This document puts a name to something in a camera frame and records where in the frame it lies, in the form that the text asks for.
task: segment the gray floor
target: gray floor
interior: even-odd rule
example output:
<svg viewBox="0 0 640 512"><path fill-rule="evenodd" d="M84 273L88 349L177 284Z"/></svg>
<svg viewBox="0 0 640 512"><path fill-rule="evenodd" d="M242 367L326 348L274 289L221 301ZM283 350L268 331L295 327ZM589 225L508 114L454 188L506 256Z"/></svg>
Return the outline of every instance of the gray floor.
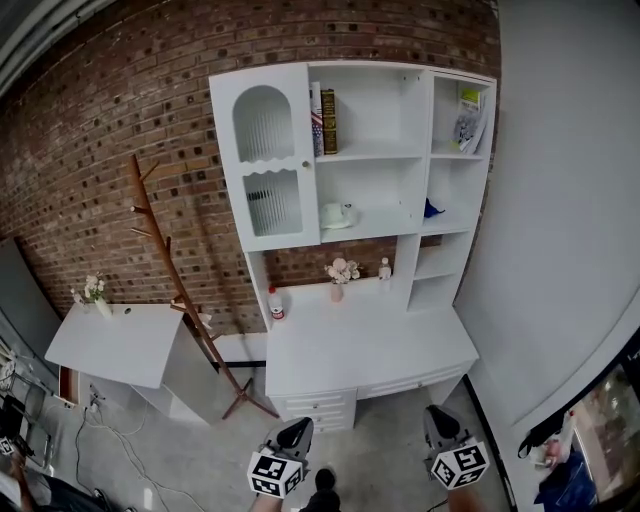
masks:
<svg viewBox="0 0 640 512"><path fill-rule="evenodd" d="M257 395L264 387L264 370L234 370L241 382L255 373ZM231 390L223 388L216 401L230 403ZM316 435L309 454L312 473L285 500L283 510L303 507L313 493L313 474L330 465L338 475L343 512L425 512L446 497L439 483L427 477L422 460L428 449L423 441L422 410L428 391L416 390L358 402L353 431ZM76 484L75 438L82 423L79 410L69 411L53 402L45 406L46 422L54 432L56 477ZM484 439L473 405L462 384L446 405L469 423ZM122 433L136 430L145 413L140 399L126 411L102 407L103 421ZM88 414L92 423L99 415ZM254 495L246 481L251 452L276 424L264 413L243 405L230 419L213 427L176 423L149 408L144 428L128 436L147 475L159 484L190 493L207 511L247 511ZM79 438L80 482L100 487L118 507L134 506L138 512L165 510L152 484L140 478L118 438L109 430L85 426ZM491 512L509 510L495 465L489 468L475 491ZM172 512L197 511L188 497L162 490ZM438 512L447 510L446 506Z"/></svg>

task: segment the person's leg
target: person's leg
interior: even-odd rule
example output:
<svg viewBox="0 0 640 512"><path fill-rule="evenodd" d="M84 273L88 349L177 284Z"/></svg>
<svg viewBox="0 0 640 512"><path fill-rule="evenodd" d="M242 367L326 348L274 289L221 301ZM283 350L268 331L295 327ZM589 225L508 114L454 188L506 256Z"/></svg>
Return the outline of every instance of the person's leg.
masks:
<svg viewBox="0 0 640 512"><path fill-rule="evenodd" d="M328 469L321 469L316 474L316 493L311 496L309 504L300 512L340 512L340 497L333 490L336 477Z"/></svg>

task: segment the box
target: box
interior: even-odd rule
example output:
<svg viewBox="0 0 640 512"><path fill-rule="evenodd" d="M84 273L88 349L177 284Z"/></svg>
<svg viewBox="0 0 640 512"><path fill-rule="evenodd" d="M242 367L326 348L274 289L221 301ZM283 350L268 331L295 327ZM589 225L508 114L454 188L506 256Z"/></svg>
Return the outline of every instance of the box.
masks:
<svg viewBox="0 0 640 512"><path fill-rule="evenodd" d="M477 482L488 467L489 456L484 443L474 443L440 453L431 473L452 490Z"/></svg>
<svg viewBox="0 0 640 512"><path fill-rule="evenodd" d="M247 477L253 491L284 498L302 482L304 471L302 462L253 452Z"/></svg>

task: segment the wooden coat rack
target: wooden coat rack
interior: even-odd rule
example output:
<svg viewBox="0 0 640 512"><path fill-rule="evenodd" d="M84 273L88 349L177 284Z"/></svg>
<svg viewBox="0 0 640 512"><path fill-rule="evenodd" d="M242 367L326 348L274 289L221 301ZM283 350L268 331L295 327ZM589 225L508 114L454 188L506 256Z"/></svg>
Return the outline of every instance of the wooden coat rack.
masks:
<svg viewBox="0 0 640 512"><path fill-rule="evenodd" d="M213 343L217 338L221 336L221 334L209 335L207 329L202 323L202 320L200 320L200 317L198 316L196 308L193 306L193 302L191 302L191 299L189 298L187 290L182 284L182 279L180 279L180 275L176 271L176 267L174 266L173 260L171 259L171 237L168 236L166 240L162 237L162 233L160 233L160 228L158 227L158 222L156 221L156 217L153 213L153 210L151 209L151 204L149 203L149 198L147 197L147 191L144 188L144 180L149 177L149 175L154 171L157 165L158 164L156 163L148 171L141 175L140 167L138 165L138 159L136 158L136 156L131 155L131 157L129 158L131 184L136 191L136 195L138 196L137 200L140 204L140 206L132 206L131 211L140 215L144 215L145 219L147 219L147 226L149 228L148 232L137 228L131 228L131 231L133 231L134 233L138 233L139 235L153 238L153 241L155 242L156 247L158 248L158 252L160 253L160 256L162 258L162 262L169 272L169 276L173 281L173 285L178 291L178 296L172 301L171 308L189 314L204 342L204 346L200 344L200 348L203 350L203 352L205 352L205 354L209 352L207 354L208 358L213 358L213 360L220 365L222 372L225 374L227 379L229 379L229 382L231 382L231 385L233 386L236 394L236 399L224 413L222 419L227 419L234 411L234 409L242 402L249 402L255 405L258 409L273 416L274 418L278 418L279 416L276 413L269 410L264 405L258 403L247 394L247 389L251 385L253 378L250 378L244 385L244 387L240 387L240 384L238 384L238 381L229 370L229 367L224 362L224 359L222 359L220 352L218 352L218 349L216 349ZM182 308L177 306L176 303L178 302L184 303L185 307Z"/></svg>

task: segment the person's foot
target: person's foot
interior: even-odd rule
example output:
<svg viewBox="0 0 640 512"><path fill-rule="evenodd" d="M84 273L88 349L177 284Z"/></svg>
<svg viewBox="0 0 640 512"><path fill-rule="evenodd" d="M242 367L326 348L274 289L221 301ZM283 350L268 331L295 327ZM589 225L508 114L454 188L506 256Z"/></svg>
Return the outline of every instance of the person's foot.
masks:
<svg viewBox="0 0 640 512"><path fill-rule="evenodd" d="M336 477L330 469L322 468L316 473L316 489L330 491L336 485Z"/></svg>

